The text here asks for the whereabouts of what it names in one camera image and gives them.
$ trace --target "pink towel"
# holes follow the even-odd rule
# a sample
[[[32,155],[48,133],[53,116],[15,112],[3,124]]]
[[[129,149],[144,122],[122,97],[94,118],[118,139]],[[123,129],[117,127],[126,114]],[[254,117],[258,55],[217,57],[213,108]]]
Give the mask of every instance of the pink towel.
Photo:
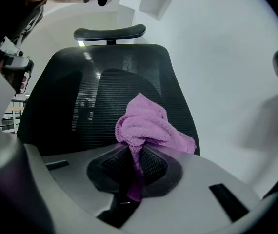
[[[138,94],[130,101],[126,113],[115,126],[115,137],[126,142],[134,159],[134,166],[140,170],[140,151],[145,142],[150,142],[178,151],[193,154],[195,141],[177,131],[167,120],[164,108]]]

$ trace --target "pink microfiber cloth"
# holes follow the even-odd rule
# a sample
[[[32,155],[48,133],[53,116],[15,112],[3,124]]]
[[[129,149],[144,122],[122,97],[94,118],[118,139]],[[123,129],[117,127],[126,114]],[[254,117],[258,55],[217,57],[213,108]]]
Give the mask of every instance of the pink microfiber cloth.
[[[128,103],[125,115],[116,123],[115,137],[118,142],[126,142],[129,145],[138,174],[143,174],[139,158],[145,142],[190,154],[196,149],[195,141],[191,137],[177,131],[168,122],[166,110],[143,94],[138,94]]]

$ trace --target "light fixture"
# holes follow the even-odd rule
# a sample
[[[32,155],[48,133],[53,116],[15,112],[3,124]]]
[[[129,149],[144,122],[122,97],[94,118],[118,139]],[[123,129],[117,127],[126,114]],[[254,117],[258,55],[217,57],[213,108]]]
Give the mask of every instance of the light fixture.
[[[79,43],[80,47],[84,47],[85,46],[83,41],[77,41],[77,42]]]

